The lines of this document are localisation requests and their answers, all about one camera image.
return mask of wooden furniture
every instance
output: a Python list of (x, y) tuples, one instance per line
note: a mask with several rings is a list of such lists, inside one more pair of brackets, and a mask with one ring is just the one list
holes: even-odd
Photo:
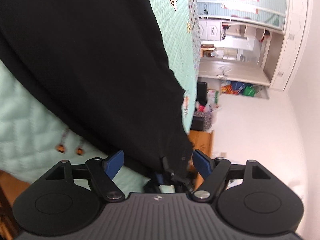
[[(214, 136), (214, 131), (212, 131), (211, 133), (207, 133), (207, 132), (194, 131), (194, 130), (191, 130), (188, 135), (189, 140), (193, 144), (193, 149), (199, 149), (209, 157), (211, 157), (211, 152), (212, 152), (213, 136)], [(196, 170), (192, 164), (192, 161), (190, 161), (189, 163), (189, 170), (190, 171)], [(203, 178), (198, 173), (196, 178), (196, 183), (195, 183), (195, 189), (197, 189), (202, 184), (202, 182), (203, 182)]]
[(20, 228), (14, 219), (11, 207), (17, 196), (29, 185), (0, 171), (0, 239), (1, 235), (5, 239), (13, 239), (19, 234)]

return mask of black cloth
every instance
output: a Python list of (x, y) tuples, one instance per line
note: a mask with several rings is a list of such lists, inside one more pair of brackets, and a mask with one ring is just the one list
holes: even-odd
[(101, 151), (122, 149), (144, 175), (166, 156), (186, 176), (184, 90), (149, 0), (0, 0), (0, 59)]
[(207, 91), (208, 91), (208, 84), (207, 82), (200, 82), (197, 83), (197, 99), (196, 101), (199, 102), (202, 106), (207, 105)]

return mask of quilted blanket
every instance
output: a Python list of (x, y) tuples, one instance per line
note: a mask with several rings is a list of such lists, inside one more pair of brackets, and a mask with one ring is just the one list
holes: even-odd
[[(163, 35), (169, 57), (169, 67), (186, 90), (183, 123), (189, 130), (196, 98), (199, 66), (199, 27), (196, 0), (150, 0)], [(84, 163), (95, 156), (106, 155), (69, 131), (66, 125), (48, 111), (13, 77), (0, 61), (0, 170), (16, 178), (34, 182), (62, 159), (72, 164)], [(64, 140), (65, 153), (56, 150)], [(84, 154), (76, 154), (81, 145)], [(114, 178), (118, 187), (128, 195), (141, 192), (148, 178), (122, 167)], [(77, 184), (87, 187), (85, 181)]]

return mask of blue gripper pad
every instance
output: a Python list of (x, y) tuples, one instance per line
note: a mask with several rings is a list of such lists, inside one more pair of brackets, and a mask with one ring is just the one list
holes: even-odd
[(113, 179), (124, 163), (124, 153), (118, 151), (103, 161), (103, 170), (110, 179)]
[(193, 166), (200, 173), (202, 178), (206, 179), (212, 172), (214, 166), (213, 160), (206, 156), (200, 150), (193, 151), (192, 154)]

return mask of ribbed gray panel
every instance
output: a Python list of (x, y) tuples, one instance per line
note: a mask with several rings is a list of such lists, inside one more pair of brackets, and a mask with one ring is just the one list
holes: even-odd
[[(257, 240), (219, 220), (207, 204), (185, 194), (133, 193), (122, 203), (106, 205), (95, 222), (70, 235), (41, 237), (22, 233), (17, 240)], [(295, 234), (263, 240), (300, 240)]]

